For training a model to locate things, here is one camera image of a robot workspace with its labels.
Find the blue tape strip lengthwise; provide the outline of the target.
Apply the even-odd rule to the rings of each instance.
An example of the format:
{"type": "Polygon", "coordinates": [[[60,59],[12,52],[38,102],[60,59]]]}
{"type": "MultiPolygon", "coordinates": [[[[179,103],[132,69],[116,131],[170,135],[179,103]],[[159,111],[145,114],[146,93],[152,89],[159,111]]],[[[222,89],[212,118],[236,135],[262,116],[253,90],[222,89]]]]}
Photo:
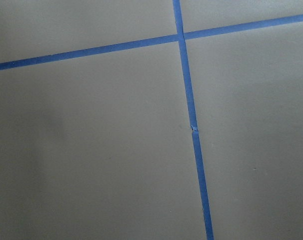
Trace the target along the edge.
{"type": "Polygon", "coordinates": [[[194,101],[194,92],[193,92],[190,66],[189,66],[189,58],[188,58],[188,52],[187,52],[187,44],[186,44],[186,39],[185,39],[185,34],[184,34],[184,25],[183,25],[181,4],[180,4],[179,0],[174,0],[172,2],[172,4],[173,4],[173,12],[174,12],[176,32],[177,32],[177,38],[178,38],[179,54],[180,54],[180,62],[181,62],[183,80],[184,80],[185,95],[186,95],[186,101],[187,101],[189,124],[190,124],[190,129],[191,129],[192,143],[193,143],[194,156],[195,156],[195,162],[196,162],[197,178],[198,178],[201,206],[202,206],[203,219],[204,219],[204,225],[205,225],[205,233],[206,233],[206,238],[208,240],[213,240],[214,231],[213,231],[213,226],[212,226],[209,196],[208,196],[205,168],[204,168],[203,155],[202,155],[202,149],[201,149],[200,134],[199,134],[199,128],[198,128],[198,122],[197,122],[197,115],[196,115],[196,108],[195,108],[195,101],[194,101]]]}

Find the blue tape strip crosswise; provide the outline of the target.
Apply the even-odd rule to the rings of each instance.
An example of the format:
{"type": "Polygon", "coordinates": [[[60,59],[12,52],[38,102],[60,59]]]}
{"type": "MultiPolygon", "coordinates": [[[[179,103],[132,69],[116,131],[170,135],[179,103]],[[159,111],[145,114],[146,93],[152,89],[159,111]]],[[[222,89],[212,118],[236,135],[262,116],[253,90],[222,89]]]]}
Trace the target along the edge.
{"type": "MultiPolygon", "coordinates": [[[[183,37],[185,40],[192,40],[192,39],[223,35],[223,34],[229,34],[234,32],[243,32],[248,30],[268,28],[268,27],[287,25],[287,24],[293,24],[299,22],[303,22],[303,14],[190,31],[190,32],[185,32],[183,34],[183,37]]],[[[55,53],[50,55],[43,55],[38,57],[26,58],[26,59],[13,60],[8,62],[1,62],[0,71],[57,62],[57,61],[64,61],[64,60],[75,59],[75,58],[82,58],[82,57],[105,54],[105,53],[119,52],[119,51],[136,49],[136,48],[143,48],[148,46],[174,43],[178,41],[179,41],[179,35],[172,34],[172,35],[159,36],[159,37],[147,38],[147,39],[141,39],[141,40],[135,40],[129,42],[122,42],[122,43],[99,46],[99,47],[55,53]]]]}

